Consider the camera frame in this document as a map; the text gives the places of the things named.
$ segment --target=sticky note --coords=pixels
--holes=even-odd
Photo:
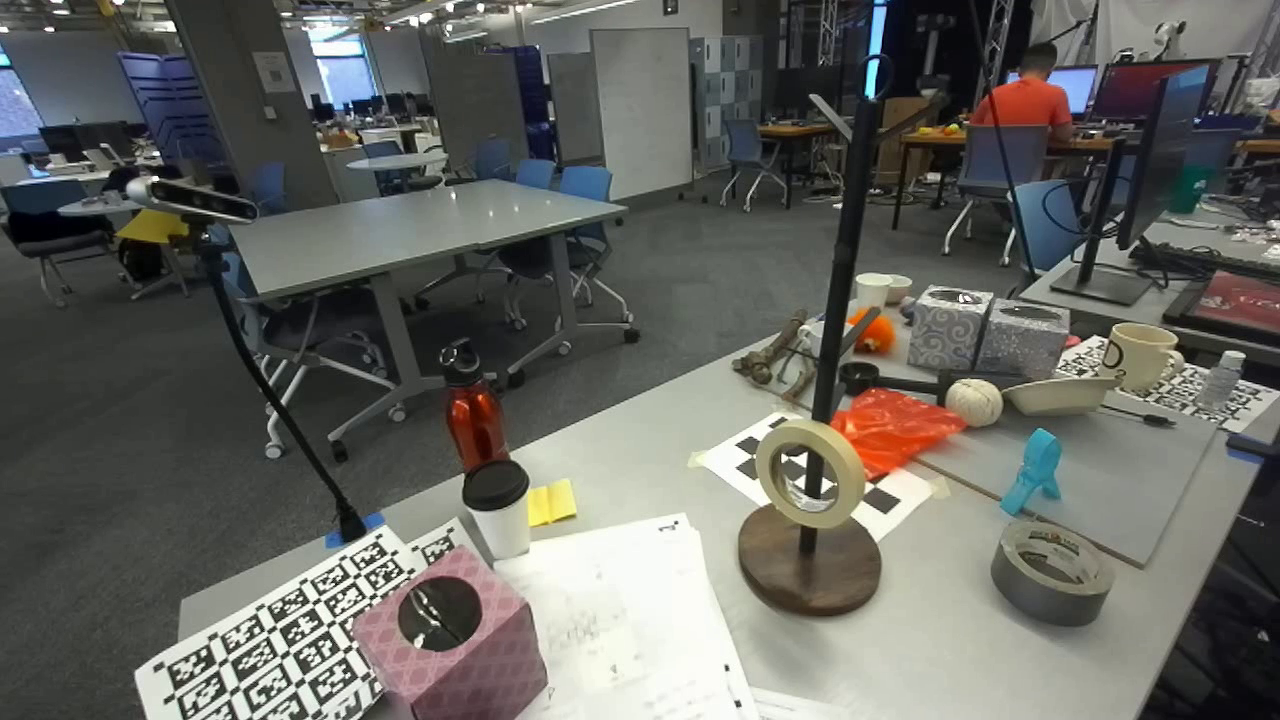
[[[570,478],[527,487],[527,526],[562,525],[575,517],[575,494]]]

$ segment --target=blue figurine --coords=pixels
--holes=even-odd
[[[1059,458],[1066,458],[1066,443],[1047,429],[1038,429],[1023,447],[1023,466],[1016,466],[1016,478],[1001,494],[1001,507],[1008,517],[1022,517],[1031,503],[1031,494],[1059,500],[1059,487],[1058,487]]]

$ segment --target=person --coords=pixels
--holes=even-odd
[[[992,88],[978,108],[972,108],[972,129],[1044,129],[1047,141],[1069,141],[1072,135],[1072,103],[1069,92],[1047,84],[1058,64],[1051,42],[1031,42],[1023,52],[1022,77],[1014,84]]]

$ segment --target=gray carpet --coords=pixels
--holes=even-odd
[[[889,231],[871,198],[863,266],[918,278],[1014,286],[1001,231],[941,257],[957,207],[914,205]],[[557,432],[713,355],[820,306],[836,210],[825,198],[757,216],[664,205],[618,236],[607,278],[631,296],[646,341],[584,336],[572,355],[527,367],[507,397],[516,443]],[[130,715],[133,668],[177,640],[181,595],[320,534],[334,507],[300,453],[260,456],[260,399],[231,360],[209,286],[126,299],[110,264],[69,266],[64,312],[35,290],[33,264],[0,257],[0,715]],[[547,326],[507,332],[489,285],[452,285],[422,312],[425,364],[450,336],[475,336],[496,367]],[[316,374],[300,397],[311,434],[370,393]],[[403,424],[348,434],[335,471],[359,507],[396,503],[457,471],[439,397]]]

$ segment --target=round base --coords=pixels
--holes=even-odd
[[[816,533],[816,550],[801,554],[801,526],[771,503],[738,533],[738,564],[753,591],[785,611],[842,615],[882,586],[882,542],[857,519]]]

